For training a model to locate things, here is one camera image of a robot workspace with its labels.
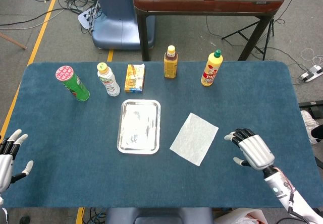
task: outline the yellow floor line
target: yellow floor line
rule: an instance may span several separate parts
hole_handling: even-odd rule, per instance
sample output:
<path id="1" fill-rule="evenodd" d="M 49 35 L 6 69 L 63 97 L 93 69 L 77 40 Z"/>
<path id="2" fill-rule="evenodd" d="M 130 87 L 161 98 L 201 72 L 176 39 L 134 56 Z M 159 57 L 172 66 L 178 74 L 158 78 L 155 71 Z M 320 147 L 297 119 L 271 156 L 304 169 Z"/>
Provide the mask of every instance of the yellow floor line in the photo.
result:
<path id="1" fill-rule="evenodd" d="M 112 62 L 112 58 L 113 58 L 113 49 L 110 49 L 109 52 L 107 53 L 107 62 Z M 82 224 L 82 217 L 84 215 L 84 207 L 79 207 L 78 211 L 77 211 L 77 216 L 76 216 L 76 221 L 75 224 Z"/>
<path id="2" fill-rule="evenodd" d="M 108 54 L 107 54 L 107 62 L 112 62 L 112 58 L 113 58 L 113 49 L 110 49 Z"/>
<path id="3" fill-rule="evenodd" d="M 55 1 L 56 1 L 56 0 L 51 0 L 50 5 L 49 5 L 49 8 L 48 8 L 48 10 L 47 10 L 47 11 L 51 11 L 51 10 L 54 8 Z M 41 27 L 41 30 L 40 30 L 40 32 L 39 32 L 38 38 L 37 38 L 37 40 L 36 40 L 36 43 L 35 43 L 34 49 L 32 50 L 32 53 L 31 53 L 31 55 L 30 55 L 30 58 L 29 58 L 29 60 L 28 60 L 28 64 L 27 64 L 27 65 L 30 65 L 30 64 L 32 64 L 32 63 L 34 62 L 34 59 L 35 59 L 35 57 L 36 57 L 36 54 L 37 54 L 37 51 L 38 51 L 38 48 L 39 48 L 39 45 L 40 45 L 40 42 L 41 42 L 42 37 L 43 37 L 43 35 L 44 35 L 44 33 L 45 33 L 46 26 L 47 26 L 47 23 L 48 23 L 47 21 L 49 20 L 50 15 L 51 15 L 51 12 L 47 13 L 47 14 L 46 14 L 46 16 L 45 16 L 45 19 L 44 19 L 44 22 L 45 22 L 45 23 L 44 23 L 44 24 L 42 25 L 42 27 Z M 7 116 L 6 116 L 5 122 L 4 122 L 4 124 L 3 124 L 2 128 L 1 128 L 0 135 L 1 135 L 2 137 L 4 137 L 4 136 L 5 136 L 5 133 L 6 133 L 6 131 L 7 131 L 8 124 L 9 124 L 9 121 L 10 121 L 10 118 L 11 118 L 11 115 L 12 115 L 12 112 L 13 112 L 13 110 L 14 110 L 14 108 L 15 108 L 16 101 L 17 101 L 17 96 L 18 96 L 18 92 L 19 92 L 19 88 L 20 88 L 20 84 L 19 84 L 19 86 L 18 86 L 18 89 L 17 89 L 17 91 L 16 91 L 15 97 L 14 97 L 14 99 L 13 99 L 13 101 L 12 101 L 12 103 L 11 103 L 11 106 L 10 106 L 10 108 L 9 108 L 9 111 L 8 111 Z"/>

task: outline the white bottle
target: white bottle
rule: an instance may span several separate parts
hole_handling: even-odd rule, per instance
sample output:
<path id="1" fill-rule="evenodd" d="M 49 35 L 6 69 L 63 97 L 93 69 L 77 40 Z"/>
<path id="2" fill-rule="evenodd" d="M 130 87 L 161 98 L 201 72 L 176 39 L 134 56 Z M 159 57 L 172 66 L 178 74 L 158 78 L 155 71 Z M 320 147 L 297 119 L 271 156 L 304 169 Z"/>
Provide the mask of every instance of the white bottle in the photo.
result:
<path id="1" fill-rule="evenodd" d="M 120 93 L 120 87 L 116 82 L 115 75 L 106 63 L 99 63 L 97 66 L 97 76 L 105 86 L 108 95 L 117 96 Z"/>

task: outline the green can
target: green can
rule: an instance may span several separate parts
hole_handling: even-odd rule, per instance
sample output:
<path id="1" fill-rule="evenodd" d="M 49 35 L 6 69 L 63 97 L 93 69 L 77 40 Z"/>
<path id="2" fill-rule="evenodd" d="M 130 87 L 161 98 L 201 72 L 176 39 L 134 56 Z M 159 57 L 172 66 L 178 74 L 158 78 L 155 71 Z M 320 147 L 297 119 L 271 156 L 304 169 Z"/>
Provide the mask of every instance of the green can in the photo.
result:
<path id="1" fill-rule="evenodd" d="M 75 96 L 78 101 L 86 101 L 90 97 L 90 92 L 74 73 L 70 66 L 61 66 L 57 69 L 56 78 L 61 81 L 66 88 Z"/>

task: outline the green bottle cap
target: green bottle cap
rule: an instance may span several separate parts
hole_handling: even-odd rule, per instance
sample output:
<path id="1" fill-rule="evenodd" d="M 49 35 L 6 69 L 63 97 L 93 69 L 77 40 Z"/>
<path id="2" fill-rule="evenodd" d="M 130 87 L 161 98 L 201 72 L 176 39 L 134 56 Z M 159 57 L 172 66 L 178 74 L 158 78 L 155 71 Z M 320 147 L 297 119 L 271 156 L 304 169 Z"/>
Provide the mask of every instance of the green bottle cap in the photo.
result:
<path id="1" fill-rule="evenodd" d="M 220 49 L 217 49 L 217 50 L 214 52 L 214 57 L 216 57 L 216 58 L 221 57 L 221 50 L 220 50 Z"/>

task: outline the white shoe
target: white shoe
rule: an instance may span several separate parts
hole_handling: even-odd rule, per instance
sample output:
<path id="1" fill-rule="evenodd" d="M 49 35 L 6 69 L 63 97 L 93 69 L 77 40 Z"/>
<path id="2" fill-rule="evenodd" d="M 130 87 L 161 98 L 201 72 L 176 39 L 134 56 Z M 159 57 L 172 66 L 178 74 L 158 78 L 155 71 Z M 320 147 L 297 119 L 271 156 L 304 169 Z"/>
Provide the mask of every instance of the white shoe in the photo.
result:
<path id="1" fill-rule="evenodd" d="M 309 141 L 311 142 L 312 145 L 317 144 L 318 141 L 316 140 L 316 138 L 314 138 L 312 136 L 311 131 L 314 128 L 318 127 L 319 126 L 319 123 L 316 120 L 314 120 L 312 118 L 311 114 L 308 113 L 307 111 L 302 110 L 301 111 L 301 114 L 302 114 L 303 121 L 304 121 L 305 126 L 306 126 L 306 130 L 307 130 L 307 134 L 308 134 Z"/>

